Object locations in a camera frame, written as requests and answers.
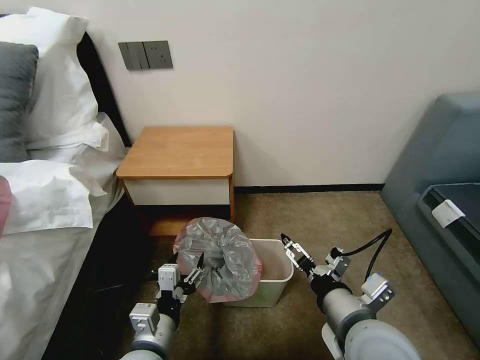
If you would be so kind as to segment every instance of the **black headboard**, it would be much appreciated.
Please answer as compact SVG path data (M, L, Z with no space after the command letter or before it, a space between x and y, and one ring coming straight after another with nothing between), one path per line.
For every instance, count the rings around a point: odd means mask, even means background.
M98 111L104 112L111 119L113 125L115 125L118 133L123 140L123 144L126 147L131 147L127 130L125 129L122 116L120 115L117 102L115 101L114 93L110 86L109 79L105 73L104 66L100 61L99 54L95 48L94 43L90 36L85 33L80 43L76 48L76 54L80 61L81 67L85 70L90 80L93 94L95 95L96 102L98 103Z

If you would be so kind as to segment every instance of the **beige carpet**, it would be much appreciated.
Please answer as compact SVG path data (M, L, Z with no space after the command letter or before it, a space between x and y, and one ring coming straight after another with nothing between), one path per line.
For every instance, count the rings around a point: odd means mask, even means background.
M374 271L388 278L396 296L378 318L402 331L423 359L480 359L480 353L404 237L377 192L257 194L236 197L237 224L251 238L299 242L321 263L332 246L346 251L392 227ZM159 243L152 269L171 249ZM352 256L343 280L360 294L373 250ZM151 302L156 285L145 284L137 301ZM207 305L195 294L182 307L171 350L181 359L331 359L321 337L324 315L303 273L295 272L277 306ZM125 347L133 331L125 329Z

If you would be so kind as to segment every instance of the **gray pillow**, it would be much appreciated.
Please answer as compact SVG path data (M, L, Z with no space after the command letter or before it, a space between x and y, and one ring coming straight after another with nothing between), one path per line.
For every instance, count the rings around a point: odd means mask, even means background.
M22 121L37 72L35 45L0 41L0 163L28 160Z

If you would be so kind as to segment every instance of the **gray light switch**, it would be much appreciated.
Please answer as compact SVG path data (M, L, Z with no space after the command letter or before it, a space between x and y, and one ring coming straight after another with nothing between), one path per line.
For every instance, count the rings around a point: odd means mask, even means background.
M144 41L143 47L150 69L173 69L168 41Z
M119 42L121 56L128 70L172 69L169 42Z

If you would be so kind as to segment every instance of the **garbage bag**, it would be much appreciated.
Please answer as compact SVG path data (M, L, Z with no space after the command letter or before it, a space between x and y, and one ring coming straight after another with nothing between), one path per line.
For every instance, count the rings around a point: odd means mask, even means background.
M204 253L205 272L197 291L209 303L246 299L260 282L262 263L252 242L235 224L199 217L190 221L173 245L180 272L189 274Z

